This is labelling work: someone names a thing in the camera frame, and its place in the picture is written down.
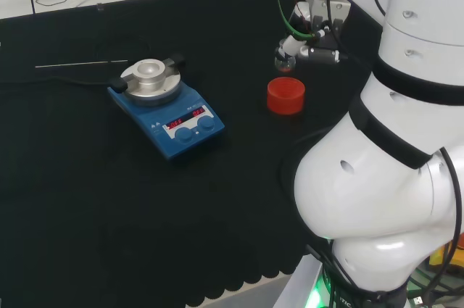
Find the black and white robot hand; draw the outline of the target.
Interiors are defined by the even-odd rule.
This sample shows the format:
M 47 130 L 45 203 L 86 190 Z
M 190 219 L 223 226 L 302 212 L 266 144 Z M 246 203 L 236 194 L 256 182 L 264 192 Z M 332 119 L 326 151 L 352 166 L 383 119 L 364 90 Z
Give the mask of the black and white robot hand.
M 299 1 L 289 18 L 296 31 L 314 36 L 299 41 L 289 35 L 282 39 L 275 51 L 275 65 L 279 70 L 293 70 L 298 61 L 317 64 L 338 64 L 348 59 L 336 39 L 340 37 L 351 3 L 347 0 Z

